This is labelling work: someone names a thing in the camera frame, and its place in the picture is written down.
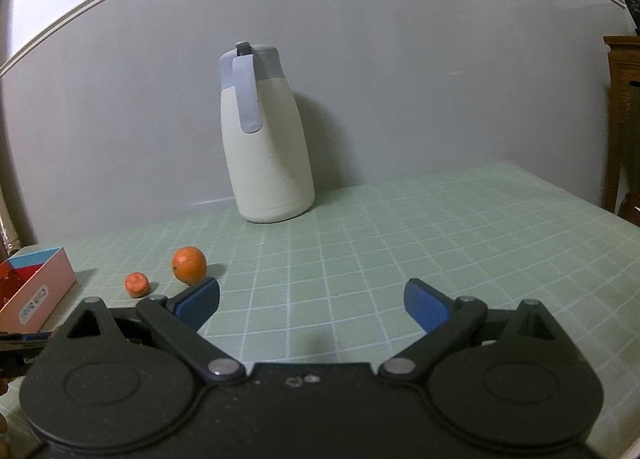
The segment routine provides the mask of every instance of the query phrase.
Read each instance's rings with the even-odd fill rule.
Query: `triangular hole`
[[[85,311],[67,338],[87,338],[90,336],[100,336],[100,326],[95,315],[91,311]]]
[[[529,338],[542,338],[543,340],[556,339],[546,324],[540,319],[540,316],[533,313],[527,313],[518,333],[520,336],[528,336]]]

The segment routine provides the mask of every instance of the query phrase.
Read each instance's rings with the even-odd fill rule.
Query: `gray wall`
[[[597,203],[627,27],[609,0],[108,0],[2,78],[2,186],[40,240],[229,198],[215,61],[246,39],[280,50],[317,188],[511,159]]]

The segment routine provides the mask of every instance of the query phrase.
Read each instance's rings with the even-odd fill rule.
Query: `metal screw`
[[[307,383],[320,383],[320,376],[316,376],[315,374],[309,373],[305,376],[305,381]]]
[[[230,376],[240,368],[240,363],[231,358],[218,358],[209,362],[207,368],[216,376]]]
[[[383,365],[388,373],[405,375],[415,370],[415,363],[409,358],[391,358]]]
[[[302,387],[302,378],[300,376],[292,376],[291,378],[287,378],[284,380],[284,384],[288,387],[292,387],[294,389],[298,387]]]

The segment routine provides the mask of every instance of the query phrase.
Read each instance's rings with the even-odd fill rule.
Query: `wooden leg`
[[[607,149],[607,173],[604,182],[603,208],[614,213],[618,188],[620,186],[620,121],[618,121],[618,100],[611,89],[609,102],[609,144]]]

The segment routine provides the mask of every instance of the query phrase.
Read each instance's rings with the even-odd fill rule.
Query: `blue gripper pad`
[[[218,280],[206,277],[166,302],[167,311],[197,331],[220,305]]]
[[[422,280],[411,279],[404,286],[404,309],[425,332],[449,319],[454,302]]]

